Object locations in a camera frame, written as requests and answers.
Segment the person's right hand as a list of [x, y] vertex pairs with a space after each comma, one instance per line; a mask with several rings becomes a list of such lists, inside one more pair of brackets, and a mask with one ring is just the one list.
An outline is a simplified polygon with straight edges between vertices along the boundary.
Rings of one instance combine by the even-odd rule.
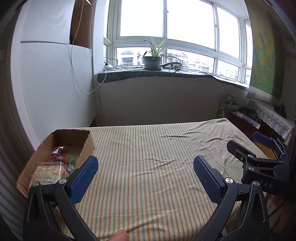
[[279, 240], [292, 240], [295, 235], [295, 192], [286, 196], [263, 193], [267, 202], [271, 236]]

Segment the person's left hand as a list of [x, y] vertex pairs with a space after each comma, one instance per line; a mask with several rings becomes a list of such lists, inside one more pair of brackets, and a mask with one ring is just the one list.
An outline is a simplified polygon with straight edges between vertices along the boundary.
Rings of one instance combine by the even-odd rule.
[[116, 233], [114, 233], [108, 241], [129, 241], [129, 237], [126, 231], [119, 230]]

